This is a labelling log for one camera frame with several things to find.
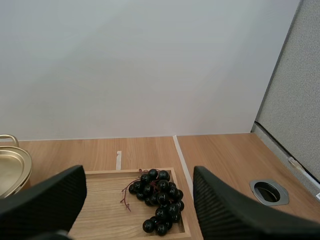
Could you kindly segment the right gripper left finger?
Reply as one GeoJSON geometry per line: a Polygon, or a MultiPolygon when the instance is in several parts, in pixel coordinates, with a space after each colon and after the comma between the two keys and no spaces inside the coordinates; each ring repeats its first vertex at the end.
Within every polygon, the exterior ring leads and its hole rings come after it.
{"type": "Polygon", "coordinates": [[[2,240],[69,240],[87,197],[82,165],[0,201],[2,240]]]}

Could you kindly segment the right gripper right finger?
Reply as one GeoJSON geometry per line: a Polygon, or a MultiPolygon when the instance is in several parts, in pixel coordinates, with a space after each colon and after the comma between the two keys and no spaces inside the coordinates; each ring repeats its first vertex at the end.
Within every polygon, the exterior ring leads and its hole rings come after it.
{"type": "Polygon", "coordinates": [[[204,166],[193,171],[193,200],[205,240],[318,240],[320,225],[238,192],[204,166]]]}

